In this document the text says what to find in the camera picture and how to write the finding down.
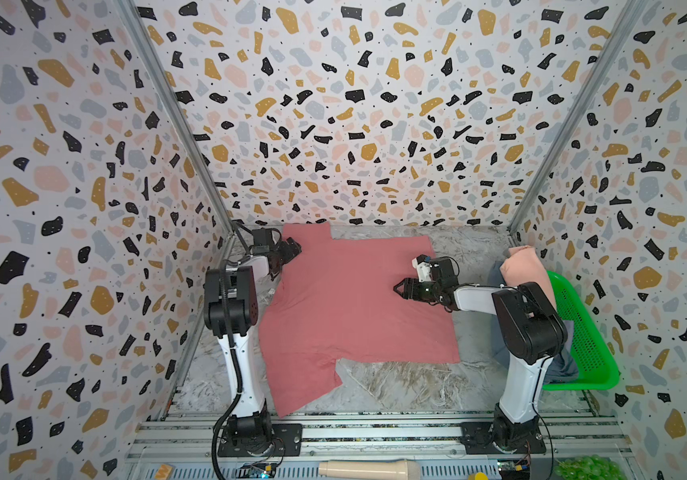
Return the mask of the red pink t-shirt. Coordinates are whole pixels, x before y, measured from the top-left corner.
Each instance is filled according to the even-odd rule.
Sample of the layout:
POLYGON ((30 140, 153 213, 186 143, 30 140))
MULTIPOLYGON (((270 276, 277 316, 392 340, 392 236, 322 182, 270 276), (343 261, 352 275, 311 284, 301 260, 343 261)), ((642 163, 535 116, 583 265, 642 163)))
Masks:
POLYGON ((276 413, 293 414, 329 394, 338 360, 455 364, 451 314, 405 300, 395 285, 415 277, 413 259, 431 255, 427 236, 335 239, 329 224, 287 224, 301 247, 285 265, 258 328, 276 413))

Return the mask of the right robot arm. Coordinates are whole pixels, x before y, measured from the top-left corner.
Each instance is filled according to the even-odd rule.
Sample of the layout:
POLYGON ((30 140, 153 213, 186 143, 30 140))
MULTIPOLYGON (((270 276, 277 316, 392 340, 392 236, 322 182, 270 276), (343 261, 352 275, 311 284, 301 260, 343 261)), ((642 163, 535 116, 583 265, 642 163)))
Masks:
POLYGON ((474 311, 497 316, 509 352, 507 383, 495 404, 493 421, 461 426, 461 443, 469 453, 495 448, 504 454, 543 453, 539 438, 539 398, 553 358, 563 351, 567 328, 535 282, 517 286, 461 283, 450 257, 413 259, 415 278, 393 286, 401 298, 440 305, 447 312, 474 311))

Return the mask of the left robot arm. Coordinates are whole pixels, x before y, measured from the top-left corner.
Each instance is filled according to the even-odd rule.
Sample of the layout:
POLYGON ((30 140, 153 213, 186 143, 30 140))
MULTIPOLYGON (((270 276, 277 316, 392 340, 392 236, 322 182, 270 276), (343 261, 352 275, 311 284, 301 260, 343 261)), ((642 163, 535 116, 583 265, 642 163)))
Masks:
POLYGON ((275 279, 283 266, 300 252, 300 245, 285 240, 276 228, 250 230, 238 224, 236 236, 244 241, 239 260, 223 257, 207 271, 204 284, 204 326, 217 339, 225 358, 231 402, 215 423, 213 449, 222 457, 265 456, 279 453, 297 456, 302 426, 274 426, 264 393, 259 386, 254 338, 259 320, 256 282, 275 279))

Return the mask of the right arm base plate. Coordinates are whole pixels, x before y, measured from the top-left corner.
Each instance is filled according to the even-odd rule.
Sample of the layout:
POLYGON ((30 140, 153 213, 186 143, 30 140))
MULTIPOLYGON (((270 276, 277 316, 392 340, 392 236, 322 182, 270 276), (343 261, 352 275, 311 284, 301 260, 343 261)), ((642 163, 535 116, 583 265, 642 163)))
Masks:
POLYGON ((535 420, 510 424, 507 418, 489 422, 461 423, 461 444, 465 453, 545 454, 547 446, 535 420))

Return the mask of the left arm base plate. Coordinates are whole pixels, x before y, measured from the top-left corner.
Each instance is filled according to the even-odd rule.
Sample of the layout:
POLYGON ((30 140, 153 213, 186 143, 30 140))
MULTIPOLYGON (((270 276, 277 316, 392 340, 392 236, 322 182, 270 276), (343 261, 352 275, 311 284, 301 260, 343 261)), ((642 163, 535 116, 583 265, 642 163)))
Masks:
POLYGON ((303 426, 300 423, 278 424, 271 427, 267 436, 241 435, 236 439, 226 436, 219 441, 216 452, 219 458, 299 457, 302 438, 303 426))

